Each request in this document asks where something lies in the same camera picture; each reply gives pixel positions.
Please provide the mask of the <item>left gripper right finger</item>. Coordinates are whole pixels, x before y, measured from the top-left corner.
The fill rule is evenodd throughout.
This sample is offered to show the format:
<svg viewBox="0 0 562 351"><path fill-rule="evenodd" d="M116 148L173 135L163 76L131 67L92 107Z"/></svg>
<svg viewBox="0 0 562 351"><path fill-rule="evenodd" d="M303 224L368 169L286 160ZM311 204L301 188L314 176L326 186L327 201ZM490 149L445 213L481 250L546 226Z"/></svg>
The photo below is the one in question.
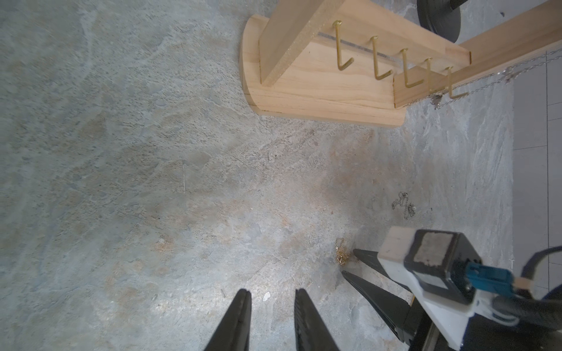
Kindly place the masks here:
<svg viewBox="0 0 562 351"><path fill-rule="evenodd" d="M296 290L294 301L296 349L339 350L305 289Z"/></svg>

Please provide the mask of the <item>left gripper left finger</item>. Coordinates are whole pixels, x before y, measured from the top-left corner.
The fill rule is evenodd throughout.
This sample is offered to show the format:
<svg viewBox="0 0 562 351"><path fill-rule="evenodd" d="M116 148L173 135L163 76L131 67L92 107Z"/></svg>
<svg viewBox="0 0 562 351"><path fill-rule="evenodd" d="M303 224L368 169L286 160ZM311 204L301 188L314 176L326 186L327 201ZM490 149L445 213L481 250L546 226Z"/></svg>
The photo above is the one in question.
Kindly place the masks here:
<svg viewBox="0 0 562 351"><path fill-rule="evenodd" d="M204 350L248 351L251 312L251 292L240 289Z"/></svg>

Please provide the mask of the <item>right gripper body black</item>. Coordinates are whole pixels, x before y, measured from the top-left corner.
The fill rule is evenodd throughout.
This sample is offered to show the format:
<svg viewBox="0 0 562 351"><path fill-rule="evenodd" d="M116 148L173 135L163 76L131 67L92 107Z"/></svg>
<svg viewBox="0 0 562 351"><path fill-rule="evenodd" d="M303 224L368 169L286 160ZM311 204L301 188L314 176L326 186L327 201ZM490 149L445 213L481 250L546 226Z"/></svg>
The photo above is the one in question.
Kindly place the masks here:
<svg viewBox="0 0 562 351"><path fill-rule="evenodd" d="M443 336L417 299L403 324L404 342L409 350L443 350Z"/></svg>

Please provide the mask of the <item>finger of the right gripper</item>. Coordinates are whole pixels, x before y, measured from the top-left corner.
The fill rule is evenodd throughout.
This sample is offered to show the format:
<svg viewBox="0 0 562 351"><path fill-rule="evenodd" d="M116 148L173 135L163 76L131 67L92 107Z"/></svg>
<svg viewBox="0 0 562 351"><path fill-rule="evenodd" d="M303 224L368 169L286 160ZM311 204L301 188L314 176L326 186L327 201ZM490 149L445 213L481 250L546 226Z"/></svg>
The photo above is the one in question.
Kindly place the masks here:
<svg viewBox="0 0 562 351"><path fill-rule="evenodd" d="M401 342L412 340L413 332L408 330L406 323L411 309L409 303L348 271L342 271L342 275L370 303Z"/></svg>
<svg viewBox="0 0 562 351"><path fill-rule="evenodd" d="M368 251L368 250L353 249L353 253L354 253L355 257L358 258L361 262L363 262L367 266L371 267L373 270L377 271L379 274L385 276L387 279L390 279L392 282L398 284L403 289L410 292L410 289L406 285L403 285L403 284L401 284L401 283L399 283L399 282L390 278L388 273L386 273L386 271L384 270L381 262L379 261L377 252Z"/></svg>

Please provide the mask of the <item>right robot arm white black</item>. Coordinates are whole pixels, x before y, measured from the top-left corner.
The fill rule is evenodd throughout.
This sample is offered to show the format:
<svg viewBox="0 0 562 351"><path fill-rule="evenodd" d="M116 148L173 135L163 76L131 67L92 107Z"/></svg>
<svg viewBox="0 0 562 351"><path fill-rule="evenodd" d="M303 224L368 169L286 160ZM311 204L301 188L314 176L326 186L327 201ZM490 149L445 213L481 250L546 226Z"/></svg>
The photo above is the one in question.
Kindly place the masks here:
<svg viewBox="0 0 562 351"><path fill-rule="evenodd" d="M345 272L344 278L411 350L560 350L561 289L534 298L535 253L519 276L487 266L461 233L392 233L377 252L354 255L409 291L412 302Z"/></svg>

